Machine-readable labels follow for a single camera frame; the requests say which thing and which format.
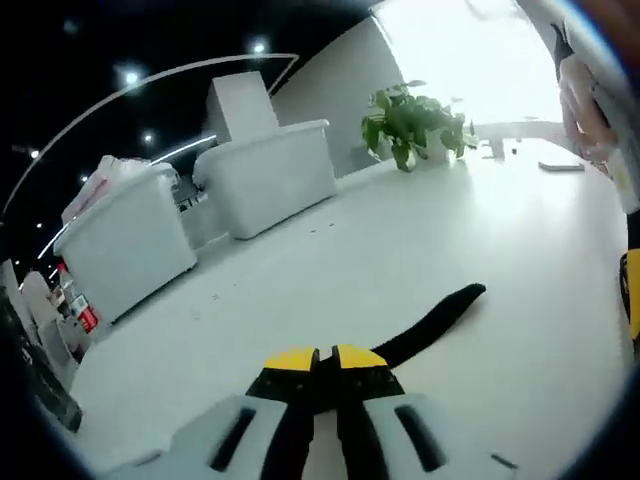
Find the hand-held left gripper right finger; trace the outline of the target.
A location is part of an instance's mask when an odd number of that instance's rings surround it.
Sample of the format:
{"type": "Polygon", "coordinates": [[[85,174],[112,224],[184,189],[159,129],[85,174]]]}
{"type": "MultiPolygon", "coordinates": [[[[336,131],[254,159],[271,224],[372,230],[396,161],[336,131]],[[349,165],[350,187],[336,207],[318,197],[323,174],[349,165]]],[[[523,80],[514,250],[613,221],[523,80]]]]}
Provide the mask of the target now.
{"type": "Polygon", "coordinates": [[[408,394],[387,362],[332,348],[337,435],[349,479],[514,479],[518,467],[474,444],[426,396],[408,394]]]}

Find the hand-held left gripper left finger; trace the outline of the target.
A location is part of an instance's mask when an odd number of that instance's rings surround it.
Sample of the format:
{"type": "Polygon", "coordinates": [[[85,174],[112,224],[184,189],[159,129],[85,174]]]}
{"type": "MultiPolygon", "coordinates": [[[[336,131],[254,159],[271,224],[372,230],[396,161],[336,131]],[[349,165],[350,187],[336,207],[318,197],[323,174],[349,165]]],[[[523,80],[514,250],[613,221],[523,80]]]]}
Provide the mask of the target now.
{"type": "Polygon", "coordinates": [[[166,449],[107,473],[109,479],[300,479],[314,437],[316,348],[273,355],[242,395],[181,427],[166,449]]]}

